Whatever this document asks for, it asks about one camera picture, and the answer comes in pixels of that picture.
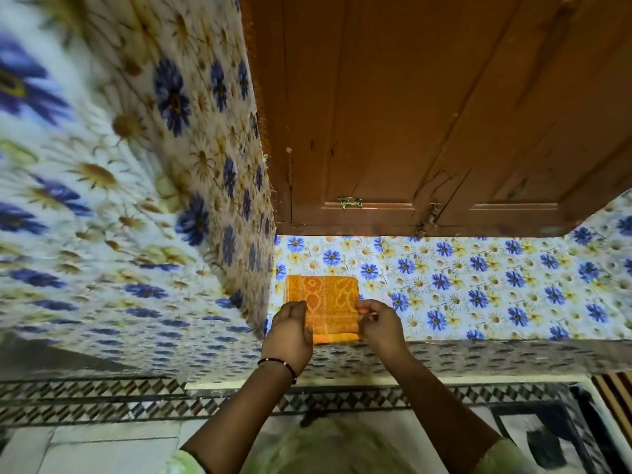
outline black beaded bracelet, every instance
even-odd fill
[[[283,359],[278,359],[278,358],[263,358],[263,359],[259,359],[257,366],[259,366],[261,363],[265,363],[266,361],[274,361],[276,363],[281,363],[283,364],[283,366],[287,367],[289,369],[289,372],[292,374],[292,379],[293,379],[292,384],[296,384],[296,373],[294,372],[294,369],[292,369],[292,366],[287,364],[287,362],[285,362]]]

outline light green sleeve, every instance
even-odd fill
[[[191,454],[176,451],[157,474],[205,474],[205,472]]]
[[[490,447],[472,474],[535,474],[543,472],[510,439],[501,439]]]

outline orange towel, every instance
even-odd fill
[[[358,280],[351,276],[294,276],[285,280],[283,302],[306,301],[305,325],[313,343],[358,341]]]

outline forearm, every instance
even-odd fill
[[[387,366],[450,474],[470,474],[499,434],[411,354]]]
[[[237,474],[261,426],[292,383],[288,369],[266,362],[182,449],[212,474]]]

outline brown striped rug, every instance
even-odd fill
[[[594,376],[593,382],[632,446],[632,372]]]

